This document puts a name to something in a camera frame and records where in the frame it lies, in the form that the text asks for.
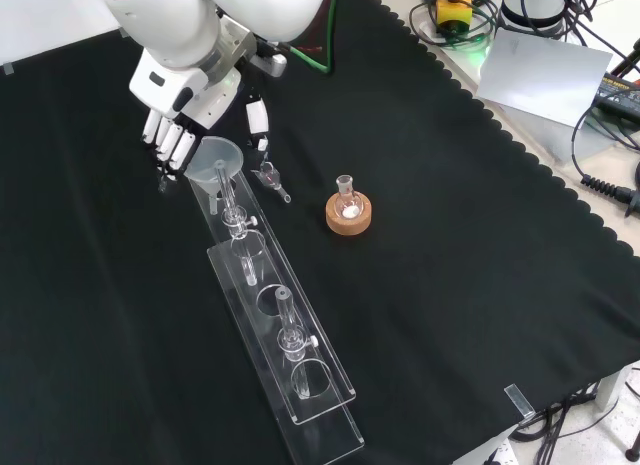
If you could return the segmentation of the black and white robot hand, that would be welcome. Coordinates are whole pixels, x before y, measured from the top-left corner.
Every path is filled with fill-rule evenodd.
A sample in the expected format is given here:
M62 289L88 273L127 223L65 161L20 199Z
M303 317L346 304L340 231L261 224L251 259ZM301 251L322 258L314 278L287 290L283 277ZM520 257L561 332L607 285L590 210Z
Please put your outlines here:
M154 163L161 193L185 173L202 138L242 91L245 65L242 59L215 82L198 68L167 68L149 51L142 52L129 89L148 107L141 141Z

